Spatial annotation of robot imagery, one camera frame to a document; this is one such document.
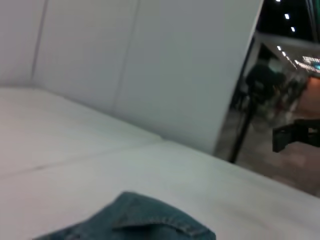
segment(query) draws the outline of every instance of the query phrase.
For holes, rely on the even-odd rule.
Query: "denim fabric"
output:
[[[215,240],[192,217],[159,200],[124,192],[89,220],[37,240]]]

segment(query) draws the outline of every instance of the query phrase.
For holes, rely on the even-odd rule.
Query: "white table surface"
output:
[[[156,134],[45,91],[0,88],[0,179],[160,141]]]
[[[0,181],[0,239],[77,223],[120,192],[187,212],[218,240],[318,240],[320,200],[173,142],[109,153]]]

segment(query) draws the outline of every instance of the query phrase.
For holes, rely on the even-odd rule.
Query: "floor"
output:
[[[229,112],[215,156],[227,160],[236,139],[240,114]],[[272,129],[254,122],[238,156],[237,165],[275,181],[320,197],[320,149],[293,143],[280,153],[272,151]]]

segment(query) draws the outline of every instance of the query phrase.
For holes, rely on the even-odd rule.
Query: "white partition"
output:
[[[0,1],[0,85],[30,85],[45,0]]]
[[[141,0],[116,116],[212,153],[261,0]]]
[[[108,112],[136,10],[137,0],[50,0],[35,83]]]
[[[211,153],[261,3],[50,0],[34,81]]]

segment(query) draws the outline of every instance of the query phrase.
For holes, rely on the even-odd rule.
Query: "ceiling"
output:
[[[292,70],[297,69],[304,71],[304,69],[296,63],[296,61],[298,61],[299,63],[308,65],[308,63],[304,61],[303,56],[311,58],[319,58],[320,56],[320,45],[317,43],[259,32],[255,34],[255,38],[276,55],[286,68]]]
[[[316,1],[320,0],[264,0],[257,30],[261,33],[318,42],[314,16]]]

